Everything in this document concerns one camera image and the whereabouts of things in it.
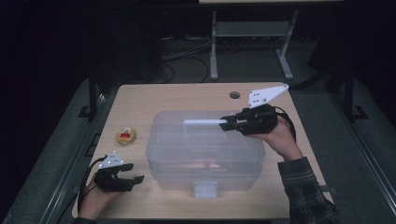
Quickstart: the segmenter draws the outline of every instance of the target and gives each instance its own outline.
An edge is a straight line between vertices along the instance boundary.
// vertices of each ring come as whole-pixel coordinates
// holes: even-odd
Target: wooden table
[[[282,161],[264,143],[265,158],[261,176],[246,191],[220,191],[217,199],[195,199],[192,191],[162,190],[149,169],[146,147],[153,117],[160,111],[241,110],[247,107],[250,90],[283,85],[282,83],[210,83],[169,85],[127,85],[119,89],[107,118],[92,161],[116,150],[134,169],[120,173],[131,178],[145,175],[141,185],[115,200],[102,217],[130,219],[273,219],[289,217],[289,200],[284,192],[277,163]],[[241,94],[232,99],[231,91]],[[311,162],[320,185],[326,185],[288,91],[271,105],[285,109],[297,131],[297,142]],[[127,147],[119,145],[116,133],[124,127],[136,130],[137,138]],[[73,216],[77,215],[76,205]]]

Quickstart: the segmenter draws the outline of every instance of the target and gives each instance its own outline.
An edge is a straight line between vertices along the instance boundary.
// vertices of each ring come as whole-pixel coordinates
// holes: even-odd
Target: wrist
[[[284,161],[295,161],[303,157],[303,152],[298,147],[294,147],[281,156]]]

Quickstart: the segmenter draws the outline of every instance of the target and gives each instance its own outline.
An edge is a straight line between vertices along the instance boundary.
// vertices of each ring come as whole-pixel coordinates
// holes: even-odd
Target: gray carpet
[[[224,53],[218,56],[218,82],[285,82],[275,54],[280,41],[249,40],[220,46],[219,50],[224,50]],[[191,41],[170,40],[165,43],[165,52],[172,55],[199,45],[200,43]],[[287,54],[291,71],[295,75],[294,80],[288,81],[291,86],[316,73],[314,69],[306,66],[314,47],[313,42],[291,43]],[[207,51],[189,57],[201,59],[208,66]],[[205,66],[196,59],[173,61],[167,65],[175,72],[170,83],[196,83],[205,77]],[[157,78],[153,83],[169,80],[172,70],[165,67],[163,71],[165,75]],[[396,223],[396,217],[365,163],[359,144],[348,128],[349,124],[342,119],[343,114],[334,102],[334,98],[338,99],[339,96],[327,93],[324,90],[325,83],[326,79],[322,79],[306,90],[290,93],[321,171],[328,186],[332,188],[332,196],[340,212],[341,221],[362,224]],[[116,93],[115,89],[101,101],[95,120],[89,123],[87,119],[78,118],[80,109],[88,104],[88,82],[81,84],[13,204],[9,223],[36,224],[40,223],[43,216],[53,217],[47,223],[55,223],[64,209],[67,210],[61,223],[73,221],[71,206],[66,207],[66,205],[75,194],[76,187],[91,161],[91,158],[84,157],[85,151],[95,134],[103,130]],[[361,105],[369,116],[369,119],[357,120],[356,126],[373,149],[373,154],[389,181],[396,186],[394,175],[396,131],[359,82],[356,82],[354,95],[355,105]],[[78,155],[76,166],[66,173],[65,168],[76,153]],[[70,177],[70,181],[58,186],[65,175]],[[49,204],[53,204],[51,203],[53,195],[59,196],[55,197],[60,199],[57,203],[58,207],[48,207]],[[131,223],[131,221],[100,219],[99,223]],[[288,223],[288,221],[274,220],[273,223]]]

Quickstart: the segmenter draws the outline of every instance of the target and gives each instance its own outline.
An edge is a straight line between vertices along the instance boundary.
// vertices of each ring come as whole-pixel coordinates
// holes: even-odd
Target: person's hand
[[[123,192],[106,192],[96,187],[93,182],[95,176],[93,176],[91,183],[85,188],[85,197],[79,210],[79,217],[87,218],[90,220],[96,220],[102,212],[106,209],[107,205],[111,200],[120,196]]]
[[[247,137],[264,140],[285,161],[293,161],[303,157],[303,153],[291,135],[288,123],[280,116],[277,117],[276,127],[270,133],[250,134]]]

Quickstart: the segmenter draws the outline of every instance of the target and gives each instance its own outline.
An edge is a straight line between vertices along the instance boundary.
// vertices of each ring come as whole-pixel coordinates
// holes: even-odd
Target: flannel shirt
[[[278,169],[290,201],[290,223],[340,223],[337,209],[324,197],[307,157],[280,162]]]

